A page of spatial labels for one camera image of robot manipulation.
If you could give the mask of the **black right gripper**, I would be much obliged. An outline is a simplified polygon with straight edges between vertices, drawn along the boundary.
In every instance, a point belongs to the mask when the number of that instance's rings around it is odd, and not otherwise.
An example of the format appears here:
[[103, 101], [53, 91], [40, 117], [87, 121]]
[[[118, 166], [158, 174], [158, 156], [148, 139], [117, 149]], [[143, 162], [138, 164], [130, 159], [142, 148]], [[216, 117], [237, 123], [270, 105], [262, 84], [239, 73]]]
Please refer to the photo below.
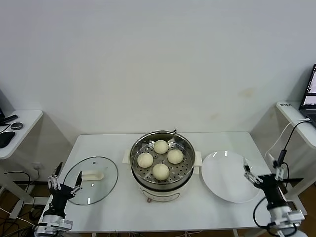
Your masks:
[[275, 173], [257, 176], [252, 173], [247, 159], [243, 159], [244, 176], [250, 183], [264, 192], [268, 202], [267, 210], [287, 206], [287, 201], [279, 187], [280, 181], [276, 180], [283, 179], [284, 168], [281, 166], [282, 163], [274, 159], [273, 168]]

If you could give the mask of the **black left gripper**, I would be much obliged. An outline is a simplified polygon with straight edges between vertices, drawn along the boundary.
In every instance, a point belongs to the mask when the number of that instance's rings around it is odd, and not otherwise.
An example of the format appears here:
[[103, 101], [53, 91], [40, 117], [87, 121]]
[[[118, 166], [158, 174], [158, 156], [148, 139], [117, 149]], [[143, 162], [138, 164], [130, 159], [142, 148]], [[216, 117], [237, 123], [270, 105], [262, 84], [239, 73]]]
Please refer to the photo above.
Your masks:
[[45, 212], [46, 215], [66, 215], [64, 211], [67, 201], [72, 199], [82, 189], [82, 171], [79, 172], [73, 188], [58, 182], [62, 165], [63, 163], [60, 162], [52, 175], [48, 177], [48, 188], [53, 199], [49, 204], [49, 209]]

